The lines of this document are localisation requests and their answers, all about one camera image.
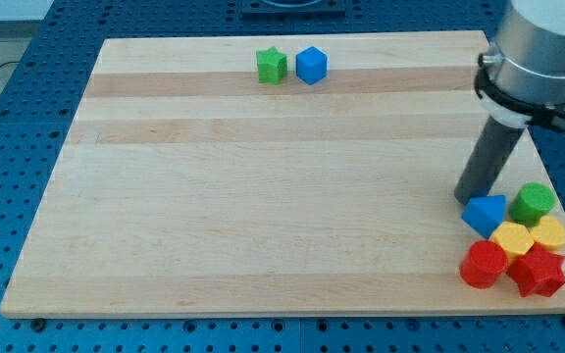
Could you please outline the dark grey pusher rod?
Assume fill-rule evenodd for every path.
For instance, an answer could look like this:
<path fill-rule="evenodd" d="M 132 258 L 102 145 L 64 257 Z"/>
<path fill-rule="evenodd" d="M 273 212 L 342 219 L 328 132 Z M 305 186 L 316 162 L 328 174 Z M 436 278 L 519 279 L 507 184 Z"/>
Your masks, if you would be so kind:
<path fill-rule="evenodd" d="M 488 117 L 455 186 L 453 194 L 459 203 L 466 205 L 474 197 L 489 194 L 524 131 Z"/>

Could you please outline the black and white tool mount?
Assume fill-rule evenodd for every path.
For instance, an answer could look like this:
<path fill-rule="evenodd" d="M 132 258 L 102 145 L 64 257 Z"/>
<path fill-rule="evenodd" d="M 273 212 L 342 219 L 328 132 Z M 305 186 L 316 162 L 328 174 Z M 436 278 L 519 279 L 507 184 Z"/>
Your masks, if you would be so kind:
<path fill-rule="evenodd" d="M 542 76 L 498 55 L 482 54 L 474 88 L 497 123 L 565 131 L 565 76 Z"/>

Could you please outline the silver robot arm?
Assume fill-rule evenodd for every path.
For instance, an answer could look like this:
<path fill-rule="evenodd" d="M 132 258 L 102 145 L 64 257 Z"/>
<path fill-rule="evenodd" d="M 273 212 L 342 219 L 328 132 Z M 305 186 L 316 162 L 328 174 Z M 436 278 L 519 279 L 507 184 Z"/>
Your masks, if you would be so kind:
<path fill-rule="evenodd" d="M 510 0 L 474 89 L 488 119 L 454 189 L 488 195 L 528 126 L 565 130 L 565 1 Z"/>

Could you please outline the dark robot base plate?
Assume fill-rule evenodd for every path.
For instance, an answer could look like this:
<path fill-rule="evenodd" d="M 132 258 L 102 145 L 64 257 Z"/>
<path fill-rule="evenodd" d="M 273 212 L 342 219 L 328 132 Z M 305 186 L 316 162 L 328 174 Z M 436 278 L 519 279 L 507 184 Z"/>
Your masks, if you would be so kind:
<path fill-rule="evenodd" d="M 243 18 L 265 16 L 344 15 L 346 0 L 241 0 Z"/>

